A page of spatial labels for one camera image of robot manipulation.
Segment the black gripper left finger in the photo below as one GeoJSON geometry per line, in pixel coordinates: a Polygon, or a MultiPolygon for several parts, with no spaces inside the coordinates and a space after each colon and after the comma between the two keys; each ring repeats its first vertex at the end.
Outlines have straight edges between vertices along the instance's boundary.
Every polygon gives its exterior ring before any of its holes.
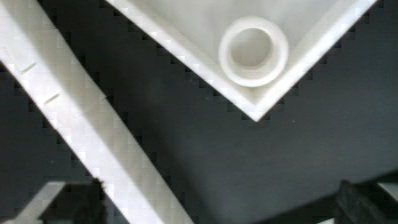
{"type": "Polygon", "coordinates": [[[16,217],[0,224],[110,224],[103,182],[49,181],[16,217]]]}

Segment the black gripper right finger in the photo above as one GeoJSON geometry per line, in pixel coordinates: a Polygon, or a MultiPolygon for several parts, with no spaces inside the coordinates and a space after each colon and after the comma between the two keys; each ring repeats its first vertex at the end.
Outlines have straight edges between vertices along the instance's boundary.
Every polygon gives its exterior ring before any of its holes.
{"type": "Polygon", "coordinates": [[[334,224],[398,224],[398,171],[362,183],[341,181],[334,224]]]}

